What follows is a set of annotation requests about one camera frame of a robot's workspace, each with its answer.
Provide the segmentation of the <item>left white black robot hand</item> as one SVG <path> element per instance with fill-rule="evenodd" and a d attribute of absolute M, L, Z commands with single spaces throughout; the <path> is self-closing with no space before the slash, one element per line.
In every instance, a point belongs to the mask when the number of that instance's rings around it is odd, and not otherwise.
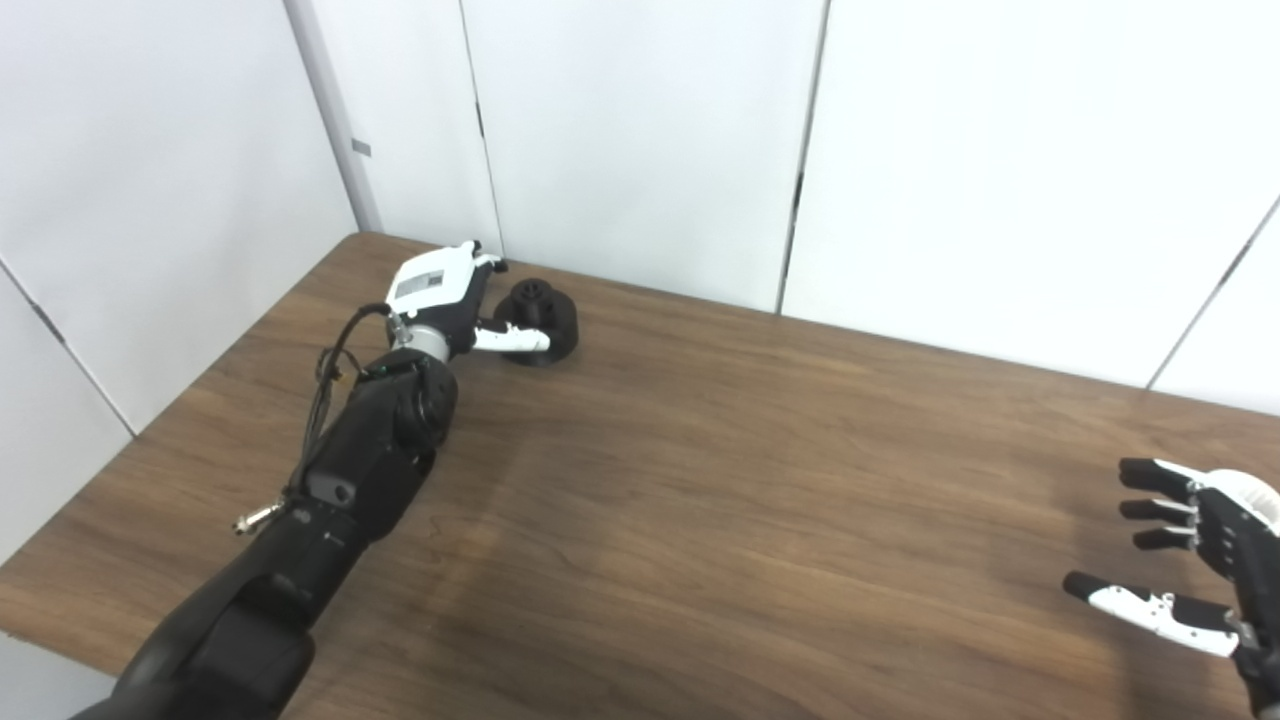
<path fill-rule="evenodd" d="M 552 337 L 531 327 L 481 316 L 489 279 L 507 261 L 484 252 L 477 241 L 436 249 L 403 263 L 387 293 L 393 348 L 411 348 L 442 363 L 474 350 L 538 354 Z"/>

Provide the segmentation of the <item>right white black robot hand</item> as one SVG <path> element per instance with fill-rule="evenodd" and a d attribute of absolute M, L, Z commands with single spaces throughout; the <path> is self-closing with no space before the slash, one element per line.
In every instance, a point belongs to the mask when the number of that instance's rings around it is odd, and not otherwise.
<path fill-rule="evenodd" d="M 1196 553 L 1231 584 L 1236 605 L 1112 583 L 1083 571 L 1068 573 L 1062 589 L 1153 635 L 1231 660 L 1252 716 L 1277 717 L 1277 491 L 1244 471 L 1202 471 L 1156 457 L 1120 459 L 1117 478 L 1148 495 L 1121 502 L 1121 516 L 1158 523 L 1135 533 L 1133 544 Z"/>

